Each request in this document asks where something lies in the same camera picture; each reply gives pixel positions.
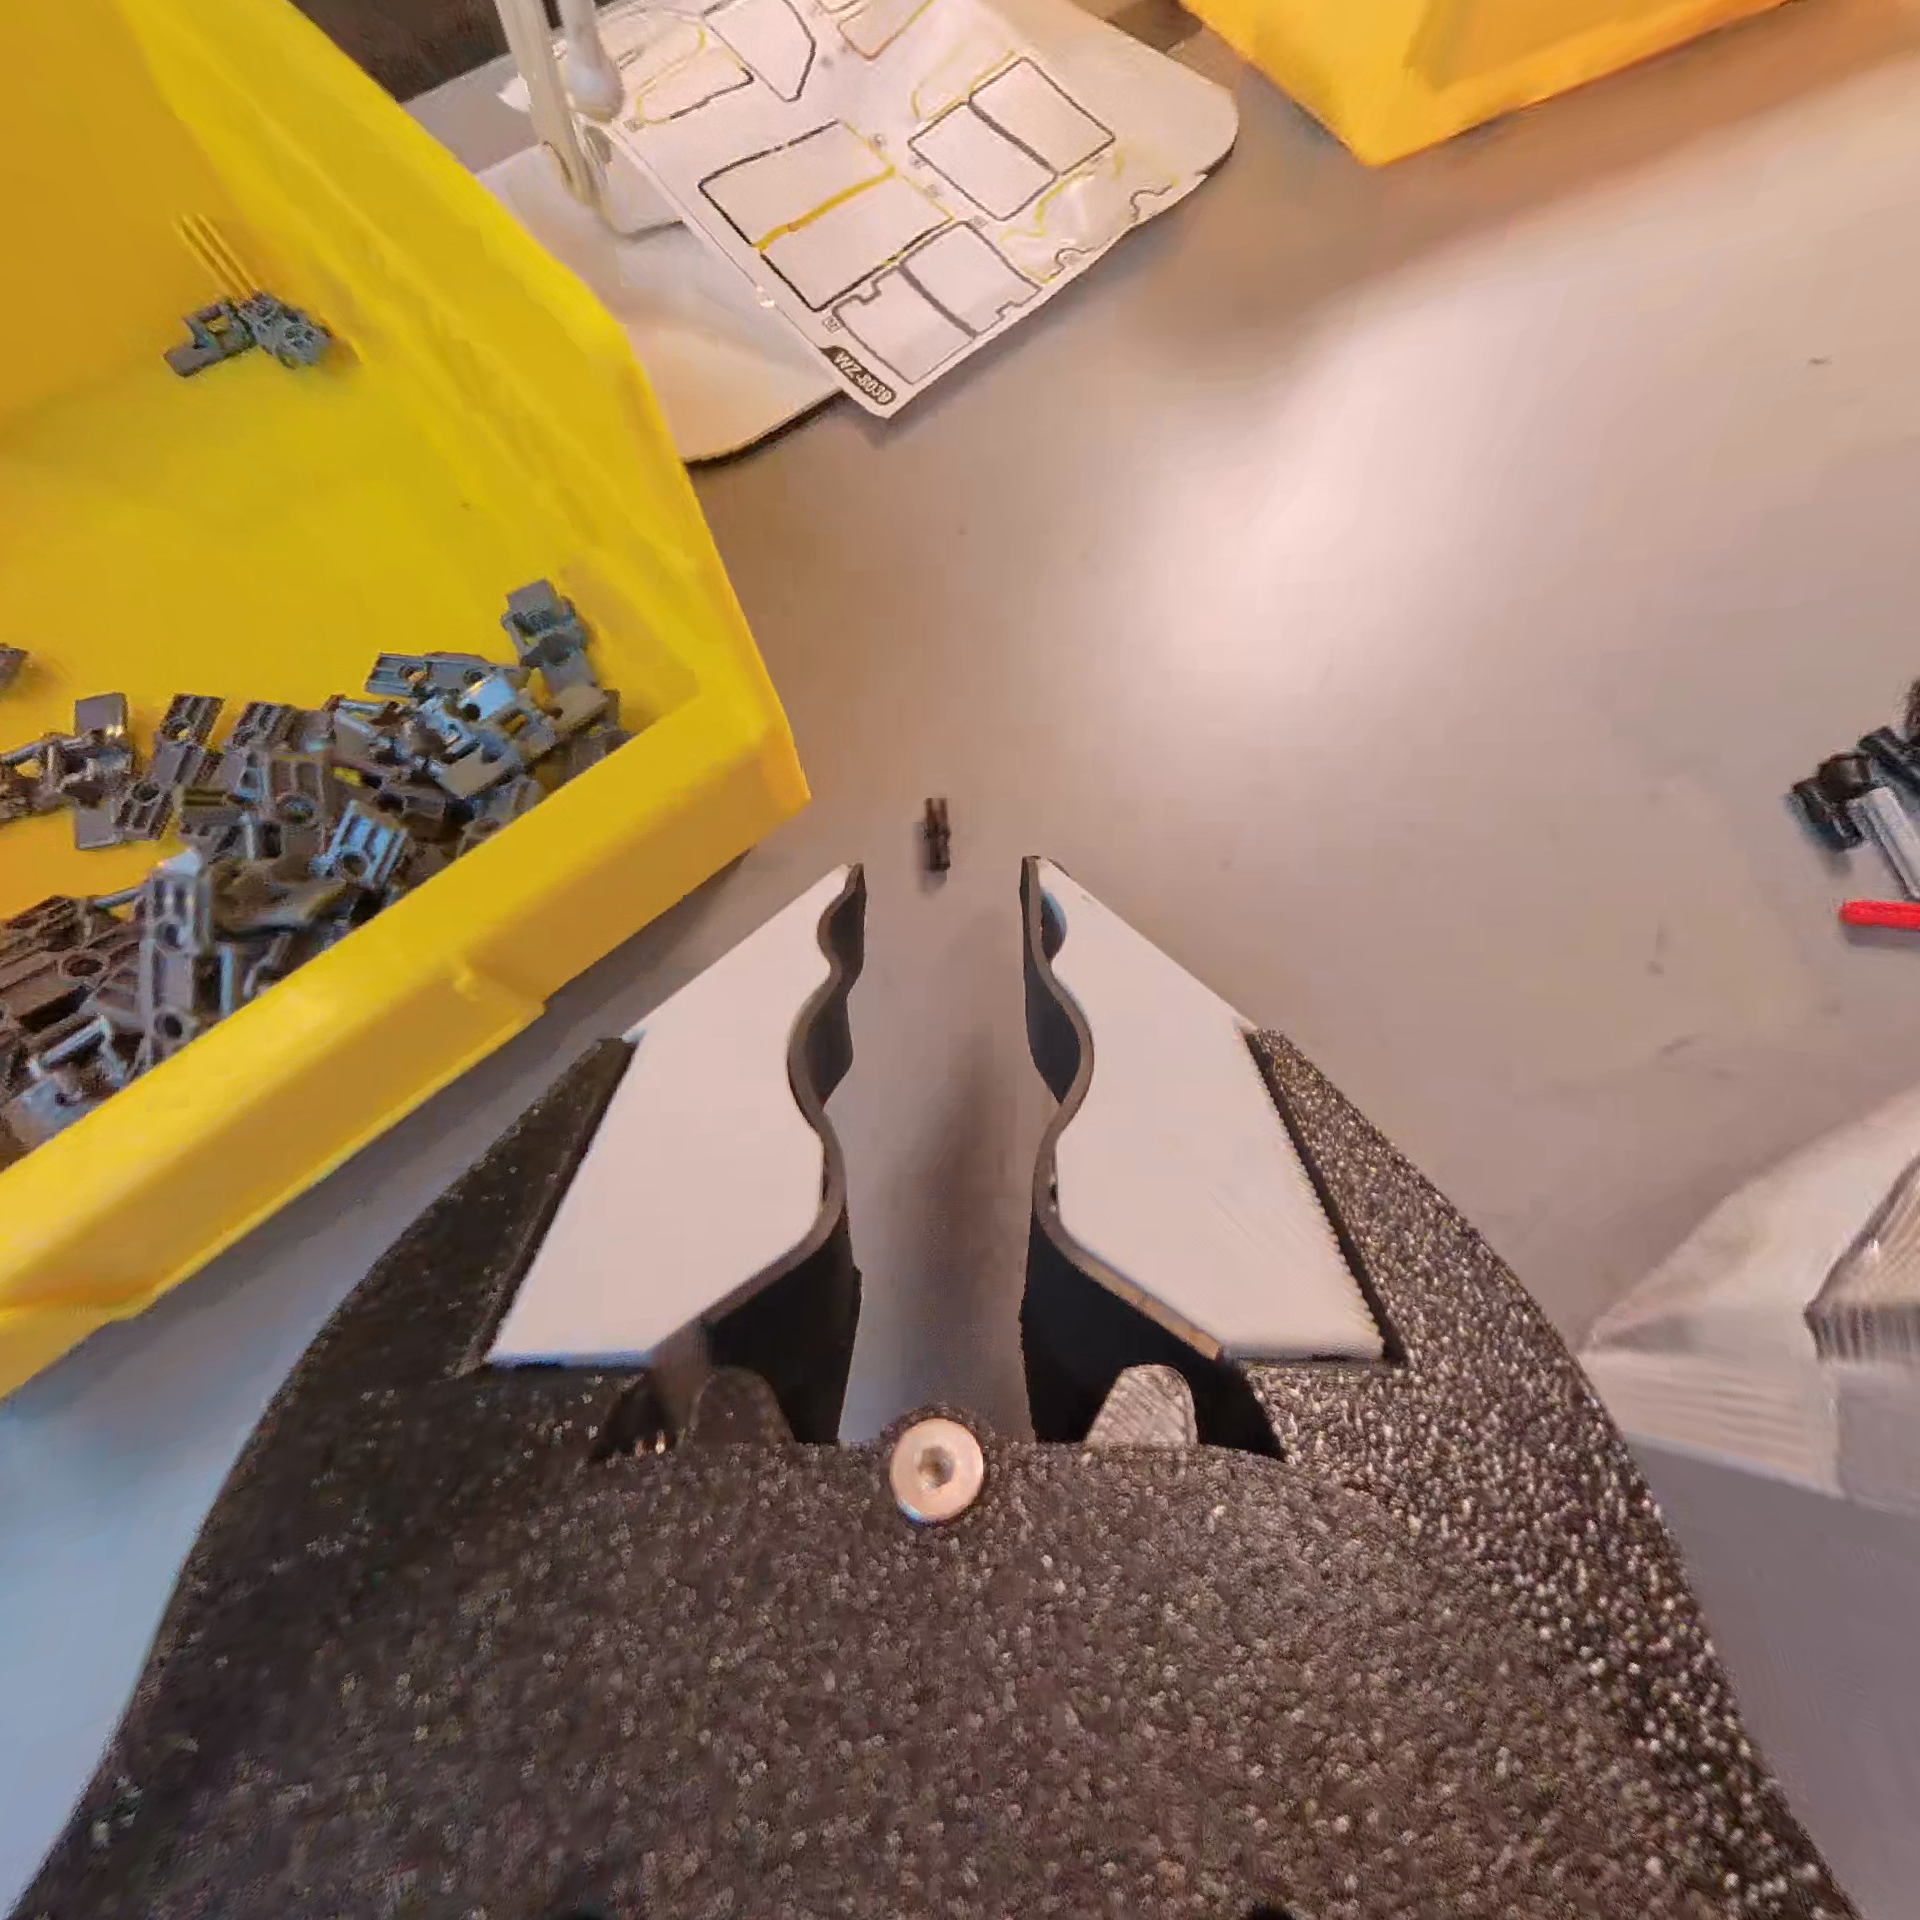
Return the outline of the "clear plastic bag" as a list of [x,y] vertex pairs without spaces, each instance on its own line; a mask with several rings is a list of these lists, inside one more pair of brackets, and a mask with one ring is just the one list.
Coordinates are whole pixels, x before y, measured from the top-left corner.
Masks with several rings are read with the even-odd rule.
[[1919,1090],[1721,1201],[1580,1360],[1633,1435],[1916,1515]]

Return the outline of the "yellow divided bin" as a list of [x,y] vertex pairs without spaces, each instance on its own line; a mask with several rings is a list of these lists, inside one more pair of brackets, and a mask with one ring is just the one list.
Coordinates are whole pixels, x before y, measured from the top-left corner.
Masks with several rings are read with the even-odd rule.
[[1186,1],[1381,167],[1772,9],[1771,1]]

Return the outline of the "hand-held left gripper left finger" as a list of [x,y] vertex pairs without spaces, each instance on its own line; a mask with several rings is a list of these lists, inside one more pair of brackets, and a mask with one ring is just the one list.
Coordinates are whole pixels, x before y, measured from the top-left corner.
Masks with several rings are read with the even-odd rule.
[[639,1376],[672,1431],[740,1371],[795,1439],[841,1437],[861,1274],[829,1102],[866,906],[862,867],[830,867],[624,1033],[490,1370]]

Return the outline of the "white stand pole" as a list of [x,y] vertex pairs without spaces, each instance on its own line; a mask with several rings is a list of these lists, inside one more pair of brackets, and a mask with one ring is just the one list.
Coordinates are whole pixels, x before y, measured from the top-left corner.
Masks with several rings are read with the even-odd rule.
[[624,92],[595,1],[493,1],[543,150],[568,194],[623,232],[609,125]]

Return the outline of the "white sticker sheet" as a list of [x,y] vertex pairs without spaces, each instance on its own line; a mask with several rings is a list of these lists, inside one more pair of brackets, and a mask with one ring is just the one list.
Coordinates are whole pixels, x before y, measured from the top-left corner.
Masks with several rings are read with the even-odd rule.
[[1065,1],[613,3],[614,145],[873,417],[1186,200],[1231,90]]

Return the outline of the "pile of grey connector parts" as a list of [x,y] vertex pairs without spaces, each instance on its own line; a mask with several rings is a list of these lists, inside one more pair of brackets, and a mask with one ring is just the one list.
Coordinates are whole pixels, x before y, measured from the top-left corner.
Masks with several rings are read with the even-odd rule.
[[621,693],[550,579],[516,588],[512,659],[380,652],[321,706],[181,691],[151,743],[123,691],[3,754],[4,826],[78,851],[165,840],[133,886],[50,894],[3,932],[4,1166],[60,1137],[380,912],[618,752]]

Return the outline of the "yellow bin with grey parts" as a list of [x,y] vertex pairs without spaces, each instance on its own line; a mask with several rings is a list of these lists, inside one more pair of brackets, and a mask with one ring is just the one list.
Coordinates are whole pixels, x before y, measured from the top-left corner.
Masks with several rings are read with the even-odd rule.
[[313,708],[550,579],[635,733],[4,1169],[4,1392],[143,1314],[809,802],[606,307],[290,3],[4,3],[4,742]]

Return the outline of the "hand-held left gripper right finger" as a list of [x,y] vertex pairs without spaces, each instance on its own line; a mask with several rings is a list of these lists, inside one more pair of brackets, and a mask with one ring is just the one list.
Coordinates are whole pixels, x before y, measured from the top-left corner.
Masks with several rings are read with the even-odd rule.
[[1041,1441],[1274,1441],[1260,1370],[1395,1365],[1381,1283],[1254,1025],[1060,864],[1021,864],[1052,1111],[1021,1289]]

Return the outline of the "pile of small colourful parts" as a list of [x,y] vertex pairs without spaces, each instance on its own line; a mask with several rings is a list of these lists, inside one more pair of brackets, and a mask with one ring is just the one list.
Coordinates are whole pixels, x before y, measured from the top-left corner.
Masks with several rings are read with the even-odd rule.
[[1919,935],[1919,683],[1911,682],[1896,723],[1862,732],[1789,790],[1789,810],[1813,843],[1842,867],[1867,851],[1890,894],[1837,902],[1849,935]]

